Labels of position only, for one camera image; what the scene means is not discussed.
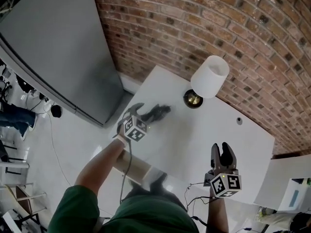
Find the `black and gold lamp base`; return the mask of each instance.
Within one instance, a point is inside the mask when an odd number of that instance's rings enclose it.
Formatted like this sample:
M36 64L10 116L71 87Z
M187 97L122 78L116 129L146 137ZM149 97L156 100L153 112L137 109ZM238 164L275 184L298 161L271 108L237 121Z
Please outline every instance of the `black and gold lamp base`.
M196 109L202 105L203 97L196 94L194 90L188 90L184 94L184 102L189 108Z

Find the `white floor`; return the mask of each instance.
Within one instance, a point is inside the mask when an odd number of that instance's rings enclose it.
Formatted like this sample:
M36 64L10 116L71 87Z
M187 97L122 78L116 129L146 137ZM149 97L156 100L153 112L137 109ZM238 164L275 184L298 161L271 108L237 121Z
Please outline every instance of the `white floor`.
M26 94L20 89L18 84L14 85L11 95L13 104L25 107ZM109 122L110 126L105 129L98 128L66 110L63 111L61 118L54 118L49 113L51 120L47 114L39 115L35 130L28 132L23 142L19 139L19 133L15 129L5 129L8 131L8 137L15 139L15 145L18 148L17 152L8 150L9 155L27 158L30 168L25 176L2 174L2 182L34 183L32 193L47 193L47 196L40 200L48 208L40 213L40 220L44 226L47 227L65 190L74 184L77 175L84 165L109 143L108 133L130 98L131 96L125 97L122 106ZM27 101L28 108L32 108L38 102L39 98L29 97ZM34 111L42 113L47 106L41 103ZM99 192L98 203L101 216L114 215L119 205L121 182L122 175L113 169ZM188 184L180 182L173 177L168 177L164 183L164 187L175 193L184 204L186 204L184 194L187 186ZM131 186L126 181L123 197L126 196L130 189ZM187 201L189 202L197 196L208 196L208 192L192 186L187 193ZM0 191L0 200L2 212L11 208L21 210L12 202L5 190ZM252 227L253 230L257 231L262 230L263 225L253 221L258 206L227 199L226 208L231 232L234 233L245 227ZM192 206L189 209L189 214L192 215ZM207 220L207 214L208 206L197 200L194 215L202 220ZM204 226L200 223L197 225L200 232L205 231Z

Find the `white lampshade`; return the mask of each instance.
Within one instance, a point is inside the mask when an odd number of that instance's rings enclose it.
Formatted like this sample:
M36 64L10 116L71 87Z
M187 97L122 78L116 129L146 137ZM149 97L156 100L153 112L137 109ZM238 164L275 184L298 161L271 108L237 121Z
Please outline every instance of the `white lampshade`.
M212 55L191 77L191 86L196 94L210 99L216 96L228 74L228 63L223 58Z

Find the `lamp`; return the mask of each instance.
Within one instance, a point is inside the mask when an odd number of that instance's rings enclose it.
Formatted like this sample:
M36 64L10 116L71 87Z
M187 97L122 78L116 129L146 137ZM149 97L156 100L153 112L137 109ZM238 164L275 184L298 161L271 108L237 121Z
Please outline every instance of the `lamp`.
M198 108L203 98L216 96L229 74L228 63L221 57L208 57L191 77L191 90L184 94L185 104L191 108Z

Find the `green object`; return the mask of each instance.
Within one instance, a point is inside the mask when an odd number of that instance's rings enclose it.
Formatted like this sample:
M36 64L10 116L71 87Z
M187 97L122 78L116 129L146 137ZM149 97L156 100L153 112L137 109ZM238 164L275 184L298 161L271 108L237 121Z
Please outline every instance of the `green object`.
M99 217L96 195L80 185L68 188L50 222L49 233L91 233ZM159 196L125 200L102 233L198 233L187 212Z

